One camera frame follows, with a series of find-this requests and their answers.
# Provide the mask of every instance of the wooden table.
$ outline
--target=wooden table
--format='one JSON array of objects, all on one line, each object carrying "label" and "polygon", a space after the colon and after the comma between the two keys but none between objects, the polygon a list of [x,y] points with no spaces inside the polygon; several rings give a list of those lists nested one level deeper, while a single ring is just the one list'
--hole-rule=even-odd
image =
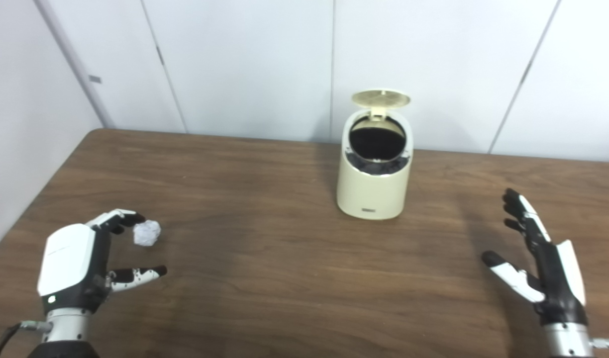
[{"label": "wooden table", "polygon": [[[530,305],[479,259],[494,249],[532,267],[502,223],[511,186],[553,240],[573,240],[591,333],[609,336],[608,163],[418,150],[405,211],[370,222],[336,207],[338,157],[338,145],[92,132],[0,244],[0,333],[43,318],[47,236],[118,207],[163,233],[150,248],[116,236],[111,267],[170,273],[102,306],[102,357],[547,357]],[[20,332],[2,357],[38,340]]]}]

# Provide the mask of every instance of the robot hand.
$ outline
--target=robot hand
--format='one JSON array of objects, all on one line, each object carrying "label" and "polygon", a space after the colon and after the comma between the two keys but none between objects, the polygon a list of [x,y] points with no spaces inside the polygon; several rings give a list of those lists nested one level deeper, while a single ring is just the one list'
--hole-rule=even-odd
[{"label": "robot hand", "polygon": [[593,347],[604,348],[602,343],[609,340],[591,340],[588,335],[584,283],[572,243],[552,243],[539,215],[520,193],[509,188],[503,201],[504,210],[516,218],[506,219],[505,225],[525,238],[539,277],[517,268],[494,251],[484,252],[482,261],[534,304],[553,357],[593,357]]},{"label": "robot hand", "polygon": [[0,353],[18,329],[27,329],[43,333],[30,358],[97,358],[87,342],[88,323],[108,295],[167,274],[164,266],[107,271],[110,234],[140,222],[145,217],[135,211],[114,209],[50,235],[37,285],[47,322],[23,321],[9,328],[0,339]]}]

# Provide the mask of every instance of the cable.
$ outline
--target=cable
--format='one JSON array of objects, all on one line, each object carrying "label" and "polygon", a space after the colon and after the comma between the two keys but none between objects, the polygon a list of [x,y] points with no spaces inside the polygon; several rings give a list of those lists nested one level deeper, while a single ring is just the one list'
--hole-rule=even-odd
[{"label": "cable", "polygon": [[6,346],[8,341],[15,335],[15,333],[19,330],[20,327],[21,324],[18,323],[15,324],[15,326],[6,328],[6,331],[4,331],[4,334],[0,337],[0,354],[4,349],[4,346]]}]

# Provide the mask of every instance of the cream trash can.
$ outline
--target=cream trash can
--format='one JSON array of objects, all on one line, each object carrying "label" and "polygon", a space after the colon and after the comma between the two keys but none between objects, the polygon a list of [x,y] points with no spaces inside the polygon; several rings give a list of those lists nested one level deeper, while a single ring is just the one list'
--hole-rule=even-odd
[{"label": "cream trash can", "polygon": [[413,133],[406,118],[389,108],[409,104],[409,96],[373,89],[352,97],[357,111],[342,132],[338,206],[348,215],[368,220],[402,213],[413,159]]}]

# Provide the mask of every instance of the crumpled paper ball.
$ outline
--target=crumpled paper ball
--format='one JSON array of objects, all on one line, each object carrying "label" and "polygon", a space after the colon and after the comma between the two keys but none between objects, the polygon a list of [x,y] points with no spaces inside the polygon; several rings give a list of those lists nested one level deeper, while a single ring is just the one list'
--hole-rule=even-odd
[{"label": "crumpled paper ball", "polygon": [[134,243],[141,246],[152,246],[161,234],[161,226],[154,220],[145,220],[134,226]]}]

